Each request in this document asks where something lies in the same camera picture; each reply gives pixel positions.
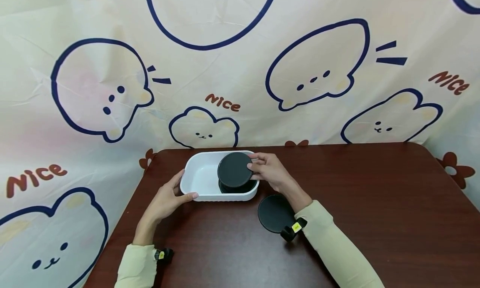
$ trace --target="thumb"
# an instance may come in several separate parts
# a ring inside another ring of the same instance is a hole
[[[264,167],[265,165],[260,165],[260,164],[253,164],[253,163],[247,164],[247,168],[255,173],[262,173]]]
[[[191,202],[192,200],[196,199],[198,197],[198,193],[192,192],[192,193],[187,193],[182,196],[178,196],[177,200],[179,201],[180,204],[182,203],[188,203]]]

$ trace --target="person's right hand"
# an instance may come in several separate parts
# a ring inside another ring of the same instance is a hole
[[[247,168],[253,171],[251,179],[268,181],[273,190],[287,198],[295,213],[312,203],[311,197],[301,189],[275,154],[252,153],[248,156],[253,159],[247,164]]]
[[[288,190],[299,188],[299,184],[283,167],[274,153],[251,153],[253,159],[247,168],[253,171],[252,180],[268,181],[273,190],[285,194]]]

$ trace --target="cartoon eye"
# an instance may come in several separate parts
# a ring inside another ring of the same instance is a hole
[[[40,267],[41,264],[42,264],[41,260],[36,260],[32,265],[32,269],[37,269],[38,267]]]

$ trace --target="cartoon backdrop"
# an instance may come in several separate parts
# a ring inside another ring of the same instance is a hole
[[[154,153],[425,143],[480,208],[480,0],[0,0],[0,282],[81,287]]]

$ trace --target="person's left hand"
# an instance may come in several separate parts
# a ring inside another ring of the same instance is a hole
[[[157,225],[162,219],[170,216],[170,214],[182,204],[188,203],[198,197],[198,193],[180,195],[179,184],[184,171],[185,170],[182,169],[174,175],[170,181],[158,189],[157,194],[153,197],[152,202],[143,214],[143,220]]]

